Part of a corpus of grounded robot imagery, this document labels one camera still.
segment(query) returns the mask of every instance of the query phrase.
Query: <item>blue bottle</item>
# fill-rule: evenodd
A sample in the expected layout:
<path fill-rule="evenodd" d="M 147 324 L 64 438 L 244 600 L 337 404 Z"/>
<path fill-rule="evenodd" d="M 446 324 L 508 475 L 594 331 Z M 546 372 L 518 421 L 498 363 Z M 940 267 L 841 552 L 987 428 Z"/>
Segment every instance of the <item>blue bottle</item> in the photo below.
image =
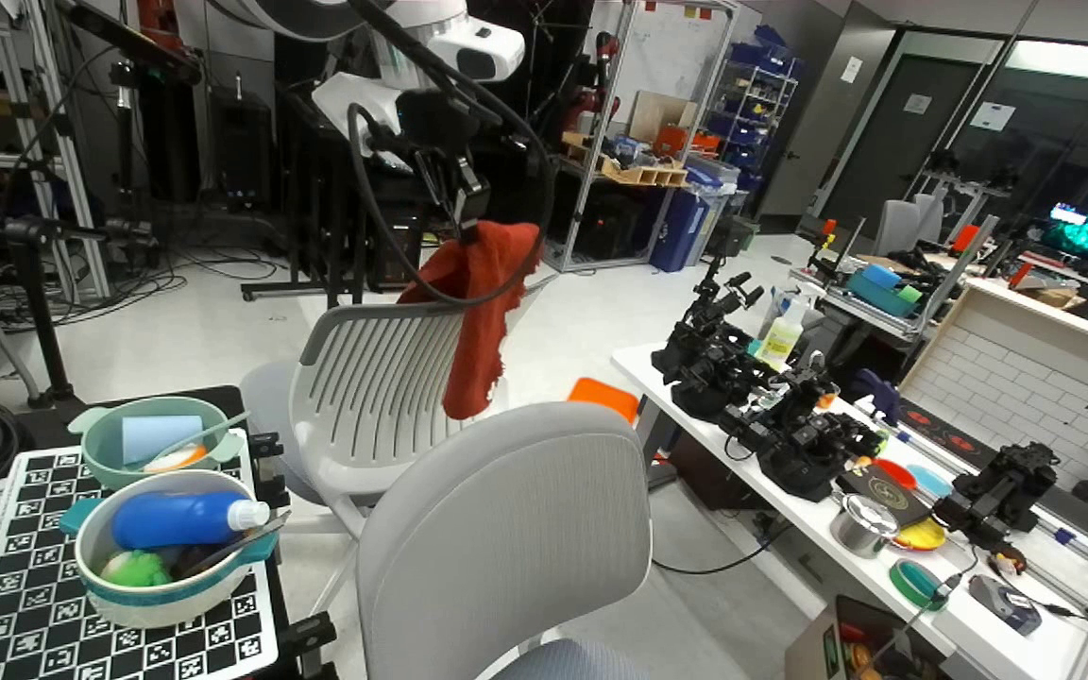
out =
<path fill-rule="evenodd" d="M 124 552 L 215 547 L 268 522 L 271 506 L 254 503 L 242 493 L 200 493 L 200 494 L 154 493 L 115 506 L 114 540 Z"/>

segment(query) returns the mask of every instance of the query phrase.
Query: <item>door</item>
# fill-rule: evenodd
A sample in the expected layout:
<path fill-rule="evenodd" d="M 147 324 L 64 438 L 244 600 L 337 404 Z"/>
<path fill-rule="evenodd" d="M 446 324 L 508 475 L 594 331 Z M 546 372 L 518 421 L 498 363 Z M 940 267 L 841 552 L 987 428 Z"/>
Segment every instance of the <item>door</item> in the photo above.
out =
<path fill-rule="evenodd" d="M 852 9 L 844 17 L 796 134 L 773 166 L 760 214 L 803 214 L 815 204 L 815 185 L 868 104 L 892 42 L 895 27 L 883 27 L 872 13 Z"/>
<path fill-rule="evenodd" d="M 868 218 L 859 229 L 859 241 L 868 241 L 878 229 L 883 202 L 905 197 L 997 51 L 1002 42 L 988 37 L 905 36 L 823 190 L 820 214 L 841 228 Z"/>

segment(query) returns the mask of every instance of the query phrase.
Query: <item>white floor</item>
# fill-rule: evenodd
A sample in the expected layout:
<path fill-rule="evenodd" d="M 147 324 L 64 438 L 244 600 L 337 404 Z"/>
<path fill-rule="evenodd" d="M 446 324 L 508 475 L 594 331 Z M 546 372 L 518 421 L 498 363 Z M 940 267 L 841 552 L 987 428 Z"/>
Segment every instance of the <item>white floor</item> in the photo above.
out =
<path fill-rule="evenodd" d="M 755 238 L 755 245 L 723 266 L 727 272 L 751 272 L 751 285 L 778 286 L 794 260 L 803 260 L 809 245 L 796 238 Z M 232 386 L 255 363 L 294 357 L 323 309 L 320 296 L 308 299 L 261 299 L 242 302 L 232 275 L 264 275 L 268 267 L 200 267 L 183 266 L 183 286 L 163 290 L 115 313 L 64 324 L 59 350 L 70 386 L 84 402 L 115 402 L 134 393 L 164 393 L 193 386 Z M 613 379 L 628 386 L 608 357 L 620 347 L 659 347 L 672 323 L 691 302 L 691 286 L 701 267 L 652 272 L 652 267 L 604 267 L 575 272 L 540 285 L 514 313 L 514 331 L 501 343 L 507 379 L 494 391 L 494 408 L 530 402 L 560 402 L 580 373 Z M 740 330 L 764 323 L 765 299 L 751 313 L 736 313 Z M 23 350 L 41 379 L 33 343 L 23 335 Z M 0 404 L 23 404 L 23 386 L 0 372 Z M 711 524 L 697 529 L 697 515 L 687 499 L 666 493 L 652 494 L 652 515 L 678 522 L 684 529 L 655 529 L 655 552 L 684 568 L 706 568 L 731 558 L 736 547 Z M 290 616 L 308 611 L 323 576 L 339 568 L 348 552 L 329 522 L 313 522 L 313 512 L 299 512 L 286 532 L 284 591 Z M 361 675 L 357 632 L 351 600 L 333 605 L 339 641 L 333 659 L 339 675 Z M 649 580 L 632 600 L 576 621 L 575 632 L 601 635 L 628 659 L 637 659 L 649 675 L 667 680 L 718 680 L 718 675 L 778 675 L 783 648 L 796 635 L 803 616 L 770 595 L 760 572 L 727 572 L 718 580 Z"/>

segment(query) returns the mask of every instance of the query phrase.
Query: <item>checkered mat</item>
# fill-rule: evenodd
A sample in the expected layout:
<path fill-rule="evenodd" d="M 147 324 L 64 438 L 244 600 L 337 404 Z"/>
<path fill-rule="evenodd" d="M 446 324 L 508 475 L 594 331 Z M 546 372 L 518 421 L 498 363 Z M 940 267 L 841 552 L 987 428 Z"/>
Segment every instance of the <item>checkered mat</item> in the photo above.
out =
<path fill-rule="evenodd" d="M 75 452 L 13 462 L 0 503 L 0 680 L 244 675 L 276 660 L 261 568 L 230 600 L 181 629 L 104 622 L 84 598 L 75 544 L 59 532 L 59 515 L 99 494 Z"/>

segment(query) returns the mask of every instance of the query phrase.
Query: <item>red towel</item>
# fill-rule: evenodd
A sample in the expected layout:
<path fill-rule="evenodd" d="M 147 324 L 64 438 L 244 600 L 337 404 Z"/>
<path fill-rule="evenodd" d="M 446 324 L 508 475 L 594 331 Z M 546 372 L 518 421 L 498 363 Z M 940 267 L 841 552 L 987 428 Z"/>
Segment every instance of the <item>red towel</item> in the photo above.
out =
<path fill-rule="evenodd" d="M 446 241 L 428 266 L 422 281 L 451 299 L 478 299 L 518 275 L 518 285 L 489 302 L 464 313 L 451 373 L 440 411 L 473 421 L 489 404 L 489 386 L 501 379 L 507 313 L 526 290 L 526 275 L 540 266 L 537 223 L 474 223 L 474 241 Z M 400 302 L 431 302 L 431 290 L 410 285 Z"/>

